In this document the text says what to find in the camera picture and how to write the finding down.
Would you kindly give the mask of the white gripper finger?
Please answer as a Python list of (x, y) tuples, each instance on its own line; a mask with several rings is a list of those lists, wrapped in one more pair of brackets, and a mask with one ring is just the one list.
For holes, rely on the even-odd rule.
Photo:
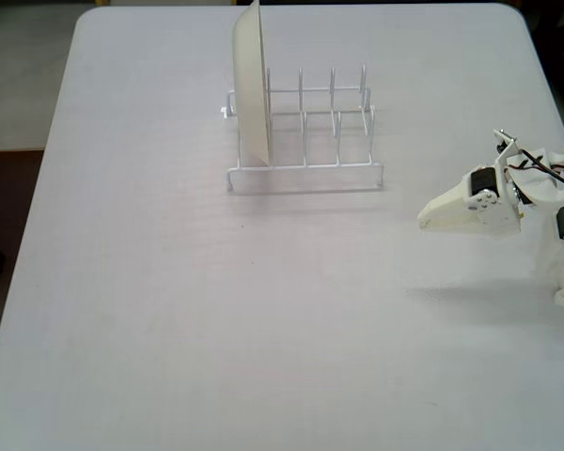
[(469, 220), (466, 211), (452, 217), (419, 222), (419, 228), (429, 232), (465, 233), (486, 236), (504, 236), (519, 233), (520, 220)]
[(465, 175), (453, 188), (429, 201), (418, 213), (418, 222), (434, 221), (440, 218), (452, 217), (458, 212), (466, 211), (467, 200), (470, 197), (470, 176)]

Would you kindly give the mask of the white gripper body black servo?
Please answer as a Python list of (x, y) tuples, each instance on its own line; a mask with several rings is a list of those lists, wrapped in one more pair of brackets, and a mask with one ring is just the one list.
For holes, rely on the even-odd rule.
[(469, 220), (520, 220), (520, 199), (503, 169), (485, 166), (467, 177), (465, 206)]

